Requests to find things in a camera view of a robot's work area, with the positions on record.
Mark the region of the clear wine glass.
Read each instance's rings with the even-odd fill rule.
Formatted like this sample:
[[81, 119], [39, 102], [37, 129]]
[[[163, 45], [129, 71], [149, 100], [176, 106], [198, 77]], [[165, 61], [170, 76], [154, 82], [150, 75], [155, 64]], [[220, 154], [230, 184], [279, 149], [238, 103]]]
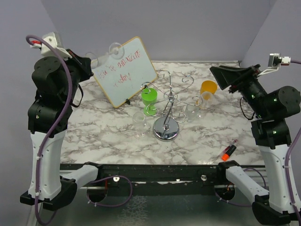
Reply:
[[119, 60], [125, 55], [125, 48], [120, 43], [114, 42], [110, 45], [108, 52], [101, 53], [99, 50], [89, 51], [85, 57], [90, 58], [91, 68], [95, 69], [105, 64], [109, 58]]
[[136, 132], [136, 137], [141, 138], [146, 134], [146, 118], [143, 112], [136, 112], [133, 117], [133, 127]]

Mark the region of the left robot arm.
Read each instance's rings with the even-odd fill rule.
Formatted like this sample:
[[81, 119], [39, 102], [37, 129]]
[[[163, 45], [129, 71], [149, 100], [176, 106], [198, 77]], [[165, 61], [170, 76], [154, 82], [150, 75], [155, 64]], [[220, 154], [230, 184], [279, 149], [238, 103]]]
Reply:
[[96, 166], [84, 165], [73, 173], [60, 175], [60, 159], [68, 119], [78, 104], [67, 104], [82, 91], [80, 82], [92, 75], [91, 60], [79, 57], [68, 50], [71, 58], [65, 61], [71, 76], [68, 83], [61, 61], [55, 56], [45, 56], [34, 65], [32, 80], [37, 87], [35, 101], [28, 110], [28, 129], [33, 146], [32, 179], [30, 188], [20, 197], [27, 205], [42, 203], [43, 208], [55, 211], [69, 205], [78, 189], [89, 182], [98, 186], [104, 174]]

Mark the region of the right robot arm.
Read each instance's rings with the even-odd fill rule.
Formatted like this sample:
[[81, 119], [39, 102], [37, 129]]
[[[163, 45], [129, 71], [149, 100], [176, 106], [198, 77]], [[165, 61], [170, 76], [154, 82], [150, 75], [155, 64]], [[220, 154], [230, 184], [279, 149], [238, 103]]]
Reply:
[[301, 95], [291, 86], [267, 93], [258, 81], [259, 68], [222, 65], [211, 67], [210, 72], [220, 89], [239, 92], [254, 111], [257, 119], [251, 123], [252, 135], [265, 164], [269, 187], [260, 187], [235, 161], [219, 163], [216, 179], [221, 184], [233, 183], [244, 194], [259, 223], [283, 226], [301, 219], [301, 200], [290, 160], [296, 140], [291, 139], [285, 121], [301, 111]]

